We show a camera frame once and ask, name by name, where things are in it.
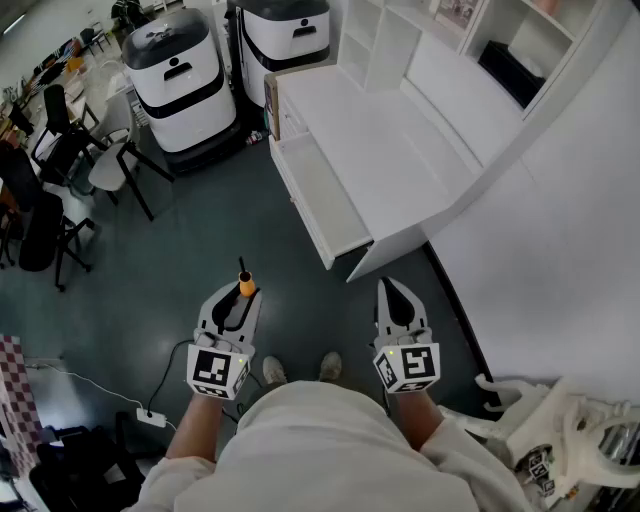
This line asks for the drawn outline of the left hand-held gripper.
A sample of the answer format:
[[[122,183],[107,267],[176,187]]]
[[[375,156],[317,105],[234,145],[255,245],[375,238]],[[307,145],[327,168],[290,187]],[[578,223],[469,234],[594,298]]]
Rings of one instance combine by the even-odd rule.
[[[186,382],[200,395],[235,400],[255,355],[262,291],[241,294],[239,283],[218,289],[202,305],[194,343],[188,348]]]

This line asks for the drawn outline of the white drawer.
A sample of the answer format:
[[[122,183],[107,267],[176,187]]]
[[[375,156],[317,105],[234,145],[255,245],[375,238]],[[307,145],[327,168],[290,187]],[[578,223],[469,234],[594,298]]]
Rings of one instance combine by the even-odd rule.
[[[324,267],[372,241],[315,139],[303,133],[269,138],[271,157]]]

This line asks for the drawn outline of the black storage box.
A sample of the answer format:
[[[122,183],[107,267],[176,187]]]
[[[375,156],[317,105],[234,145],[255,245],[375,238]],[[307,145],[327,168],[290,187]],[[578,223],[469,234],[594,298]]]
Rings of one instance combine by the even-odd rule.
[[[478,64],[522,107],[526,108],[546,79],[529,71],[509,51],[505,43],[489,40]]]

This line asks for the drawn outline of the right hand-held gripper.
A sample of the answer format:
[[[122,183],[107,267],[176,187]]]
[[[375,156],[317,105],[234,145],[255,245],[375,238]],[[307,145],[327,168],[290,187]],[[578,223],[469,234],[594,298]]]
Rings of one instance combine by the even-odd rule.
[[[440,347],[432,339],[422,301],[404,284],[382,277],[377,284],[374,367],[389,394],[426,390],[441,377]]]

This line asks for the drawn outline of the red checkered cloth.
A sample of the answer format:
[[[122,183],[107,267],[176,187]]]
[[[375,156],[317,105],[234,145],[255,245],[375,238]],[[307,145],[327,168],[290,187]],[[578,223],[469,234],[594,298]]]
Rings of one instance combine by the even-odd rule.
[[[18,337],[0,334],[0,425],[20,477],[39,463],[42,425]]]

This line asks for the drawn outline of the white shelf cabinet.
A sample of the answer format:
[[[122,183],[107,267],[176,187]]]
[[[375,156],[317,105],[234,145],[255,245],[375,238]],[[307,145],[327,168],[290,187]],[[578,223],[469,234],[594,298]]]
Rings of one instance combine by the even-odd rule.
[[[337,61],[277,77],[280,139],[309,133],[372,241],[348,281],[419,248],[545,132],[634,12],[630,0],[482,0],[464,35],[439,0],[349,0]],[[546,79],[526,108],[479,64],[505,43]]]

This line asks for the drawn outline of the brown cardboard panel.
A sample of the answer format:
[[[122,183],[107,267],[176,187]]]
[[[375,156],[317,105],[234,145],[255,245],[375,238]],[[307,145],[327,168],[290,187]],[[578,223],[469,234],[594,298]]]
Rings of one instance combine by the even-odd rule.
[[[265,106],[264,113],[268,122],[270,135],[275,139],[280,139],[279,128],[279,103],[278,103],[278,88],[277,88],[277,74],[269,73],[264,77],[264,96]]]

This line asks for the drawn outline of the black bag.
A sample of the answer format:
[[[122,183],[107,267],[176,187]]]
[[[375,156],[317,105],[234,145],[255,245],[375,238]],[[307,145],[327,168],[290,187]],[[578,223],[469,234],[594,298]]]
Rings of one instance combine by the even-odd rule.
[[[43,435],[29,481],[49,512],[121,512],[137,502],[144,476],[103,428],[49,427]]]

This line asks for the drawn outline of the person's right forearm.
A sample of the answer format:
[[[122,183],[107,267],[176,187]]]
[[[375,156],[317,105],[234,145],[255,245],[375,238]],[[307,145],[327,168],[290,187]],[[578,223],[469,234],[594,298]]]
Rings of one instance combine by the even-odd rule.
[[[394,394],[402,432],[416,451],[431,438],[444,416],[426,390]]]

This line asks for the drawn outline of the person's white shoe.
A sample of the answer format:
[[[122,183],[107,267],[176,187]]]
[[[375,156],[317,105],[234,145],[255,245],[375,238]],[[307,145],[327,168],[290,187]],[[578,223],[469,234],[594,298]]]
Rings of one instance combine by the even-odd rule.
[[[321,361],[318,380],[320,382],[338,384],[342,377],[342,358],[335,351],[327,353]]]
[[[267,385],[283,385],[288,383],[283,365],[274,356],[264,358],[262,371]]]

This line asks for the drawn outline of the picture frame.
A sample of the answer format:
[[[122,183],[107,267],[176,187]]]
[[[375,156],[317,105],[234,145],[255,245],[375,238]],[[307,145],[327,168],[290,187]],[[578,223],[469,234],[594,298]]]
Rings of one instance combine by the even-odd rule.
[[[435,20],[446,28],[464,35],[482,0],[439,0]]]

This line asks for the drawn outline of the white chair with black legs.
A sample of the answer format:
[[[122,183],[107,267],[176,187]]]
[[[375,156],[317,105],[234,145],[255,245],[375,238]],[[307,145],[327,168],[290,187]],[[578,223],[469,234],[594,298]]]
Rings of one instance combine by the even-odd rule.
[[[174,177],[140,151],[139,127],[125,94],[116,94],[107,100],[105,115],[90,134],[100,143],[96,146],[99,146],[101,155],[92,166],[89,183],[106,192],[115,205],[118,204],[115,193],[128,184],[146,217],[153,221],[154,216],[132,176],[132,170],[142,163],[170,183],[174,182]]]

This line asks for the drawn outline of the person's left white shoe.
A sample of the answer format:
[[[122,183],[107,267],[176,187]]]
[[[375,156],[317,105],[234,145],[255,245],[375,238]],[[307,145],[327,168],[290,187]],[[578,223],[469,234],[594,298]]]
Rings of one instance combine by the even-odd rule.
[[[288,383],[283,365],[274,356],[264,358],[262,371],[267,385],[283,385]]]

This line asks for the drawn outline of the orange handled screwdriver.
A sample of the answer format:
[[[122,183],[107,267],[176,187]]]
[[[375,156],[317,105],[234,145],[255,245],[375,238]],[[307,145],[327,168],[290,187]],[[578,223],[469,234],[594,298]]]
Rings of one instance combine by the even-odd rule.
[[[252,273],[247,270],[244,259],[239,258],[240,272],[238,274],[239,291],[243,297],[252,297],[257,290],[256,284],[253,280]]]

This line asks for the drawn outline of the cluttered work table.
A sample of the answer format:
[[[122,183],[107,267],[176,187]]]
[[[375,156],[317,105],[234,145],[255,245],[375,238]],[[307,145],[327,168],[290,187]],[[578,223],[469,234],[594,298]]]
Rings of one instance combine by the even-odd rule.
[[[15,87],[5,88],[0,95],[0,140],[13,146],[26,144],[29,134],[11,119],[11,114],[13,111],[20,113],[36,131],[40,121],[46,117],[44,90],[55,84],[63,86],[67,110],[72,120],[89,114],[96,124],[97,117],[88,105],[94,64],[95,59],[91,56],[73,56],[67,52],[57,61],[51,60],[49,67],[26,83],[21,95]]]

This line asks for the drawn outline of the white ornate table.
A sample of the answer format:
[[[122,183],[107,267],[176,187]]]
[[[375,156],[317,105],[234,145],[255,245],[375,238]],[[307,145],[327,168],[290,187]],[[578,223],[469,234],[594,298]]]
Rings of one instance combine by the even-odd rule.
[[[575,496],[582,483],[619,489],[640,485],[640,463],[631,463],[631,450],[640,447],[640,407],[627,401],[607,403],[589,398],[573,391],[565,378],[552,386],[522,380],[493,383],[482,374],[475,381],[481,389],[507,399],[501,406],[485,406],[501,414],[498,420],[468,416],[444,406],[440,410],[486,441],[486,447],[519,476],[523,487],[534,492],[536,507],[551,509]],[[550,476],[555,492],[549,497],[528,482],[521,468],[521,460],[539,447],[550,448],[554,457]]]

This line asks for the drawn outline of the black frame chair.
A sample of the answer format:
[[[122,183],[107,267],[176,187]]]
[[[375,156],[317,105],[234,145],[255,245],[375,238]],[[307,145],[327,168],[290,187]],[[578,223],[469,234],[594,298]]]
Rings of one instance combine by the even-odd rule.
[[[80,119],[71,120],[62,85],[54,84],[45,89],[44,104],[47,121],[31,151],[31,159],[41,170],[41,180],[75,190],[80,195],[91,195],[91,190],[84,191],[74,184],[72,167],[80,155],[93,167],[95,161],[89,147],[94,145],[106,151],[107,146],[93,137]]]

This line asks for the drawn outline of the white black mobile robot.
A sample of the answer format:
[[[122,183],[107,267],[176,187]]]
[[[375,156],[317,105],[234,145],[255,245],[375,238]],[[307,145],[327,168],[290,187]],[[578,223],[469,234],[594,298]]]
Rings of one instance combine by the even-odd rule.
[[[266,75],[330,56],[327,0],[228,0],[226,18],[232,82],[257,108],[265,106]]]
[[[243,129],[207,17],[183,8],[129,34],[121,56],[173,172],[240,148]]]

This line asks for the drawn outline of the person's left forearm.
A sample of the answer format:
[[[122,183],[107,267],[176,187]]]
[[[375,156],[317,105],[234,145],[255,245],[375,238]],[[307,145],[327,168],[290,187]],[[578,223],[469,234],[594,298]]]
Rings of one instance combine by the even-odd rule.
[[[224,401],[194,394],[165,454],[167,459],[198,457],[216,461]]]

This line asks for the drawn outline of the person's white shirt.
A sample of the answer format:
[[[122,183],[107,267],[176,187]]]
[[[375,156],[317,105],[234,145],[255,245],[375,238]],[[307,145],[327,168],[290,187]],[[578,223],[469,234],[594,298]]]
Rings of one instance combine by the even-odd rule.
[[[215,462],[164,457],[130,512],[533,512],[516,477],[453,421],[419,451],[368,396],[276,387]]]

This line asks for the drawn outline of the black office chair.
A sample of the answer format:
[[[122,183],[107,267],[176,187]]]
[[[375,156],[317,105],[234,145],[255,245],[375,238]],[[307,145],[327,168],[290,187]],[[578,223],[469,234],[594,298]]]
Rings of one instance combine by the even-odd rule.
[[[80,248],[80,231],[84,228],[94,231],[96,224],[89,218],[75,223],[67,217],[62,198],[43,188],[26,151],[6,141],[0,141],[0,180],[13,196],[18,214],[26,219],[18,266],[33,273],[54,266],[54,285],[59,292],[64,292],[61,268],[65,256],[87,273],[92,270],[70,244],[74,242],[76,248]]]

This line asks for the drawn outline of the person's right white shoe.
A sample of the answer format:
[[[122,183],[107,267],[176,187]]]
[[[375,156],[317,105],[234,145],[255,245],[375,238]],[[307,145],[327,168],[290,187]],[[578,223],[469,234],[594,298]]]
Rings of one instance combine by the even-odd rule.
[[[342,377],[342,358],[335,351],[327,353],[321,361],[318,380],[320,382],[338,384]]]

